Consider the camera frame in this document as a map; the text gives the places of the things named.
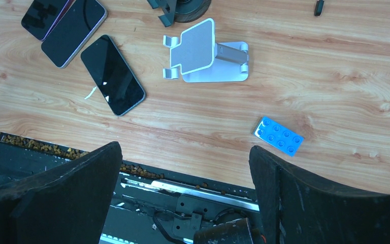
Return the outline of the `pink phone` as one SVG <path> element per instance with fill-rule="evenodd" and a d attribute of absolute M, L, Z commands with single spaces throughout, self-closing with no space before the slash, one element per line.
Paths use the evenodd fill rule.
<path fill-rule="evenodd" d="M 21 20 L 21 25 L 31 35 L 44 41 L 73 0 L 34 0 Z"/>

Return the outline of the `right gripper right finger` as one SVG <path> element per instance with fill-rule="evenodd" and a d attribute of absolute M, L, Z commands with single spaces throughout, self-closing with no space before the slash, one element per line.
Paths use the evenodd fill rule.
<path fill-rule="evenodd" d="M 249 166 L 267 243 L 390 243 L 390 194 L 340 184 L 257 145 Z"/>

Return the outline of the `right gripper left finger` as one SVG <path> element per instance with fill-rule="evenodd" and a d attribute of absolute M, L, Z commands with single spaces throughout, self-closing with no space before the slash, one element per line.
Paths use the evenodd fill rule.
<path fill-rule="evenodd" d="M 98 243 L 121 163 L 113 141 L 0 186 L 0 243 Z"/>

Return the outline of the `teal smartphone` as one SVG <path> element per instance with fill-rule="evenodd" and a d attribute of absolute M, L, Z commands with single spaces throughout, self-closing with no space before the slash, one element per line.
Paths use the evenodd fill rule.
<path fill-rule="evenodd" d="M 123 116 L 146 98 L 146 92 L 117 44 L 102 35 L 81 53 L 96 86 L 116 116 Z"/>

